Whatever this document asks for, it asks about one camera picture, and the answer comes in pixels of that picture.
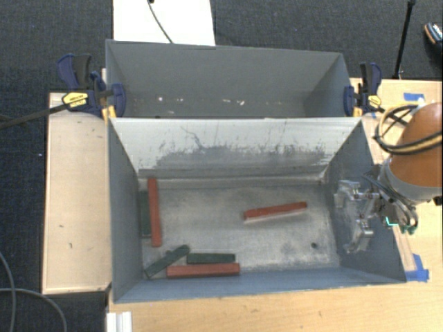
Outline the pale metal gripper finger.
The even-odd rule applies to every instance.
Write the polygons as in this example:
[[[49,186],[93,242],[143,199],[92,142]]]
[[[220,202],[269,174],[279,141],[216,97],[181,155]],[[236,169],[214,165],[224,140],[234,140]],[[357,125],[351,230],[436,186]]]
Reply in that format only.
[[[370,225],[373,218],[374,215],[371,214],[367,217],[351,217],[347,219],[346,223],[350,231],[350,241],[343,245],[347,254],[365,252],[368,249],[371,239],[374,237],[374,229]]]
[[[373,218],[376,215],[376,203],[379,194],[374,190],[360,190],[361,184],[356,181],[340,180],[337,192],[334,194],[334,203],[337,208],[344,208],[346,201],[365,201],[363,211],[358,214],[359,218]]]

